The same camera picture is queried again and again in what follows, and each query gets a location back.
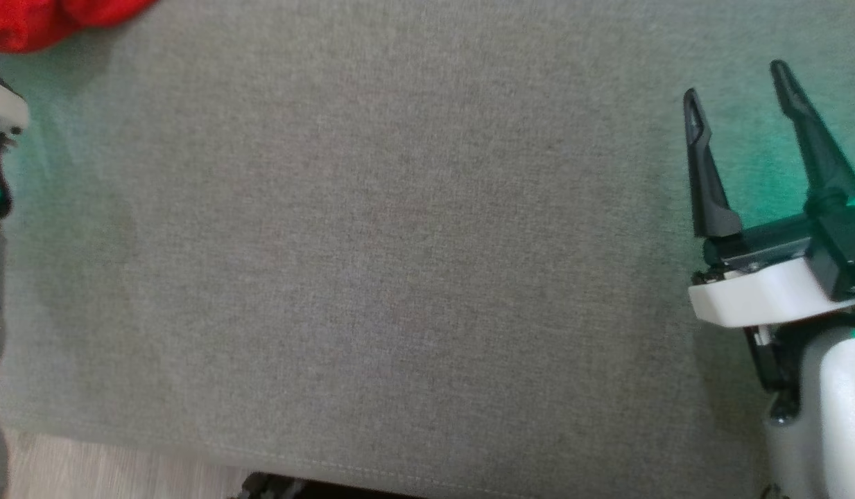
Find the red cloth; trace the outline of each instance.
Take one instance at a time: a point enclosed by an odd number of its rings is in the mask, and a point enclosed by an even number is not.
[[[88,26],[114,26],[155,0],[0,0],[0,53],[30,53]]]

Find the white plastic casing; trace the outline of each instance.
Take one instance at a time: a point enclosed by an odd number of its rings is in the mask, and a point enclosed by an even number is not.
[[[16,135],[30,126],[30,110],[17,94],[0,85],[0,133],[6,137]]]
[[[827,493],[831,499],[855,499],[855,339],[824,355],[820,392]]]
[[[802,258],[751,274],[728,272],[724,280],[691,286],[689,299],[699,319],[725,328],[794,322],[855,306],[855,298],[831,301]]]

